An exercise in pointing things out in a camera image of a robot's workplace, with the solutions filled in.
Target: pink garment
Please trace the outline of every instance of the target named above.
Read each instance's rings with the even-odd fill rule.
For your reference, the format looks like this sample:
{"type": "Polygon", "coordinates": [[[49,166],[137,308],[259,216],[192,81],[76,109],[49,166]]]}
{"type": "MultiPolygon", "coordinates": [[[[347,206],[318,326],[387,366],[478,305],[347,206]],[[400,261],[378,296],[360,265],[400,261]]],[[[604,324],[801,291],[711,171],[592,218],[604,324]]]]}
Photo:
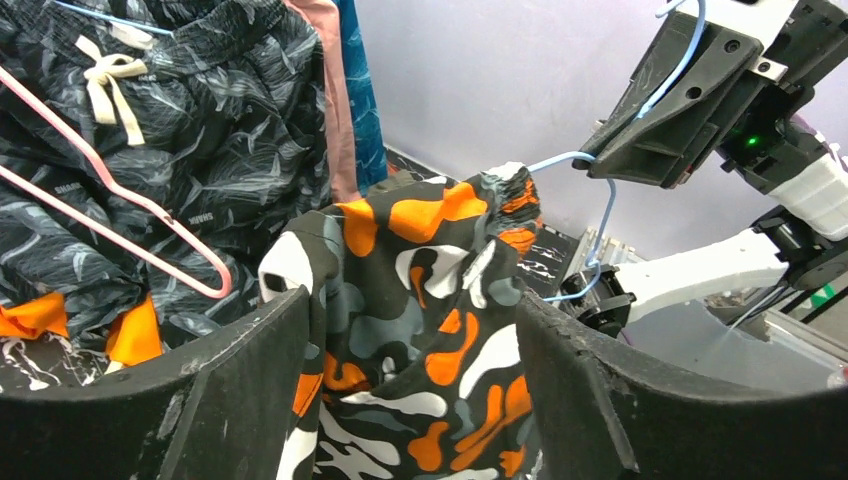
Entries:
{"type": "Polygon", "coordinates": [[[356,182],[356,151],[353,117],[342,63],[339,9],[332,0],[283,0],[298,12],[321,37],[324,47],[324,89],[327,124],[327,160],[333,200],[350,202],[361,198],[356,182]]]}

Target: black cable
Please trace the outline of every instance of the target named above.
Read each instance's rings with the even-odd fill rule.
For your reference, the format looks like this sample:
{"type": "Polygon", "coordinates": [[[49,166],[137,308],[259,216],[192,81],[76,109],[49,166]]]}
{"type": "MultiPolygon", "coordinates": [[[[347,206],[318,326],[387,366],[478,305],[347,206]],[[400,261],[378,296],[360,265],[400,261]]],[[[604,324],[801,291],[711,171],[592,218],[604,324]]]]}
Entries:
{"type": "Polygon", "coordinates": [[[780,292],[780,295],[778,295],[778,297],[774,300],[774,302],[772,302],[772,304],[769,306],[769,308],[774,308],[774,307],[780,305],[781,302],[785,302],[786,299],[788,299],[792,295],[795,295],[796,293],[798,293],[798,292],[796,290],[794,290],[793,288],[789,287],[789,286],[783,287],[783,290],[780,292]]]}
{"type": "Polygon", "coordinates": [[[773,296],[772,300],[770,300],[766,304],[760,306],[756,311],[752,312],[751,315],[749,315],[749,317],[756,317],[757,315],[765,312],[766,310],[768,310],[770,308],[773,308],[775,305],[778,305],[778,304],[780,304],[780,302],[786,300],[786,298],[788,298],[788,295],[786,294],[787,290],[789,290],[788,286],[786,286],[786,287],[773,287],[772,290],[768,293],[769,295],[773,296]],[[775,295],[774,293],[776,291],[778,291],[778,288],[780,288],[780,293],[775,295]]]}
{"type": "Polygon", "coordinates": [[[792,310],[798,308],[802,303],[807,301],[807,299],[812,297],[814,293],[816,293],[815,290],[806,290],[804,292],[801,292],[801,295],[798,295],[791,302],[787,303],[783,308],[781,308],[780,313],[785,313],[789,315],[790,313],[792,313],[792,310]]]}

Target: hole in bracket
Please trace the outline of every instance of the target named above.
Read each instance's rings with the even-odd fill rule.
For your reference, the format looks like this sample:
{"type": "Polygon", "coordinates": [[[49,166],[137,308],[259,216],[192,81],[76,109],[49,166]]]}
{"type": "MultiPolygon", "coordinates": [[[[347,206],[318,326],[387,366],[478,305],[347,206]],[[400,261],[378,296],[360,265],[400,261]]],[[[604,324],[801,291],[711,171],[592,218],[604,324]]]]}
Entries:
{"type": "Polygon", "coordinates": [[[700,88],[692,87],[689,90],[686,90],[686,98],[688,98],[689,100],[695,100],[701,97],[701,93],[703,92],[700,88]]]}
{"type": "Polygon", "coordinates": [[[724,44],[724,51],[727,53],[733,53],[736,50],[739,50],[740,46],[741,44],[739,43],[739,40],[731,40],[724,44]]]}
{"type": "Polygon", "coordinates": [[[286,291],[286,282],[283,280],[283,277],[266,273],[262,279],[265,280],[265,286],[268,287],[268,290],[277,293],[286,291]]]}

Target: white robot part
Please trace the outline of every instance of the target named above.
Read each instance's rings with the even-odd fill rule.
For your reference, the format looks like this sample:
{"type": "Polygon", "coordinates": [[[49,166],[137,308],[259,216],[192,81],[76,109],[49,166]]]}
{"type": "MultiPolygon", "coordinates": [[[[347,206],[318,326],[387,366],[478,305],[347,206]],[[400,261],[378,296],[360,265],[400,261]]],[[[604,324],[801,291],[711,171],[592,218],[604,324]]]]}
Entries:
{"type": "Polygon", "coordinates": [[[627,323],[678,303],[747,287],[780,282],[788,264],[765,234],[747,229],[707,247],[659,260],[616,265],[621,288],[636,300],[627,323]]]}
{"type": "MultiPolygon", "coordinates": [[[[756,38],[767,50],[797,5],[798,0],[760,0],[751,5],[736,0],[709,0],[706,20],[756,38]]],[[[698,2],[683,2],[677,11],[697,17],[698,2]]]]}
{"type": "Polygon", "coordinates": [[[830,153],[768,195],[828,240],[848,237],[848,173],[830,153]]]}

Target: pink clothes hanger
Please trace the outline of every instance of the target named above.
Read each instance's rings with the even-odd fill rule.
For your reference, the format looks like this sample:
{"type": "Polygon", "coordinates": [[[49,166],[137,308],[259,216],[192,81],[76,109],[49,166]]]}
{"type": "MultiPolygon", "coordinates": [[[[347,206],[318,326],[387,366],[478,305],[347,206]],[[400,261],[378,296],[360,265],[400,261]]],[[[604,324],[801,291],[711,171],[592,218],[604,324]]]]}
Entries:
{"type": "Polygon", "coordinates": [[[30,92],[26,87],[24,87],[20,82],[18,82],[15,77],[13,77],[6,69],[0,67],[0,81],[3,82],[10,90],[12,90],[18,97],[20,97],[24,102],[26,102],[33,110],[38,112],[45,120],[47,120],[50,125],[56,128],[62,135],[65,136],[75,147],[77,147],[85,158],[91,162],[91,165],[94,167],[94,170],[97,172],[97,175],[100,177],[100,180],[103,184],[115,195],[127,200],[128,202],[132,202],[139,207],[149,211],[157,218],[162,220],[165,225],[167,225],[171,230],[174,231],[180,238],[185,240],[189,245],[191,245],[198,253],[203,255],[203,258],[209,261],[215,270],[218,271],[218,274],[221,276],[221,288],[214,289],[203,283],[195,280],[188,274],[179,270],[178,268],[166,263],[164,260],[160,259],[156,255],[145,251],[143,248],[138,245],[132,243],[126,238],[118,235],[113,232],[109,228],[97,223],[91,218],[85,216],[79,211],[75,210],[73,207],[68,205],[67,203],[59,200],[53,195],[45,192],[44,190],[36,187],[32,183],[28,182],[24,178],[16,175],[11,170],[0,165],[0,177],[5,178],[13,185],[17,186],[21,190],[26,191],[30,195],[35,198],[41,200],[42,202],[50,205],[51,207],[59,210],[65,215],[73,218],[74,220],[80,222],[86,227],[92,229],[98,234],[108,238],[119,247],[127,250],[133,255],[138,256],[144,261],[150,263],[154,267],[164,271],[168,275],[176,278],[177,280],[185,283],[189,287],[197,290],[198,292],[206,295],[211,298],[224,298],[230,294],[233,288],[233,280],[230,275],[229,269],[224,264],[224,262],[217,256],[215,253],[209,249],[203,242],[200,241],[197,237],[195,237],[191,232],[188,231],[184,226],[182,226],[179,222],[171,218],[168,212],[165,211],[162,207],[157,205],[154,201],[149,198],[143,197],[137,193],[131,192],[126,188],[118,185],[115,182],[115,179],[112,177],[112,174],[109,172],[109,168],[106,167],[106,164],[103,163],[103,159],[100,158],[97,151],[88,144],[77,132],[74,131],[64,120],[59,118],[58,115],[53,113],[50,108],[44,104],[41,100],[38,99],[32,92],[30,92]]]}

